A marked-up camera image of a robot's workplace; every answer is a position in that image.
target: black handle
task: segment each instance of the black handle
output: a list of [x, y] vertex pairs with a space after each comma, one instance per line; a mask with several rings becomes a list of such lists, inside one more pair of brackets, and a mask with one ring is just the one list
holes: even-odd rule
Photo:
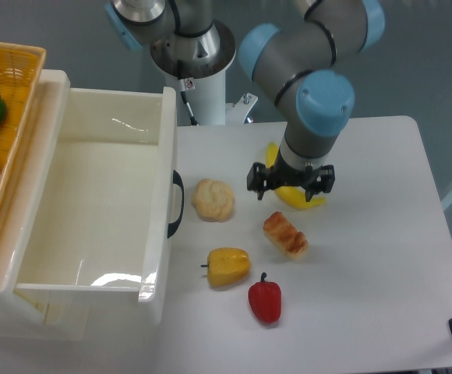
[[172, 172], [172, 183], [181, 189], [181, 212], [179, 213], [178, 219], [169, 224], [167, 229], [167, 238], [170, 238], [178, 230], [179, 225], [181, 224], [182, 214], [185, 210], [185, 186], [182, 184], [181, 175], [179, 175], [176, 170]]

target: cable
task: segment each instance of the cable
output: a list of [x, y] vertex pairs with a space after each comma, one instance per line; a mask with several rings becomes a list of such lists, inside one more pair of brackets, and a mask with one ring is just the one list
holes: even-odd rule
[[[182, 76], [182, 61], [181, 60], [178, 60], [177, 70], [178, 70], [178, 77], [177, 77], [178, 80], [184, 79], [184, 77]], [[188, 111], [189, 120], [191, 121], [192, 126], [198, 126], [199, 123], [196, 120], [195, 115], [193, 114], [192, 107], [189, 105], [188, 97], [186, 96], [185, 90], [181, 91], [181, 99], [182, 99], [182, 103], [186, 107], [186, 110]]]

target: yellow banana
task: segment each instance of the yellow banana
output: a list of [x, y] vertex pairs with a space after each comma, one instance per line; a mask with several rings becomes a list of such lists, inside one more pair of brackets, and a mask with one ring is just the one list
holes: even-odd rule
[[[266, 148], [266, 166], [271, 167], [274, 165], [276, 156], [278, 154], [278, 146], [271, 142]], [[313, 197], [311, 201], [305, 201], [305, 194], [297, 187], [279, 187], [274, 190], [278, 197], [285, 201], [288, 205], [297, 209], [308, 209], [313, 206], [319, 206], [324, 204], [327, 200], [324, 197]]]

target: yellow basket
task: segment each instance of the yellow basket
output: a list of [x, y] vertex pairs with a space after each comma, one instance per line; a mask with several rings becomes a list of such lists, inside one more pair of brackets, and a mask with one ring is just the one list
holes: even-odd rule
[[45, 59], [43, 48], [0, 43], [0, 94], [8, 107], [0, 125], [0, 205]]

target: table surface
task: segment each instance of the table surface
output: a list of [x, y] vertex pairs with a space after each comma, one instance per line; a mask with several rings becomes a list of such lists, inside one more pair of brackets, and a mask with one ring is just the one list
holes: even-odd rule
[[[48, 87], [42, 78], [40, 85]], [[343, 373], [452, 366], [452, 243], [414, 121], [352, 119], [328, 158], [326, 206], [295, 211], [246, 174], [283, 124], [178, 129], [185, 214], [173, 238], [158, 328], [138, 309], [92, 309], [79, 342], [0, 338], [0, 373]], [[204, 177], [229, 182], [235, 215], [202, 222], [190, 204]], [[263, 236], [283, 211], [310, 242], [300, 263]], [[211, 290], [200, 264], [222, 245], [246, 249], [248, 278]], [[261, 272], [283, 291], [276, 326], [259, 324], [247, 291]]]

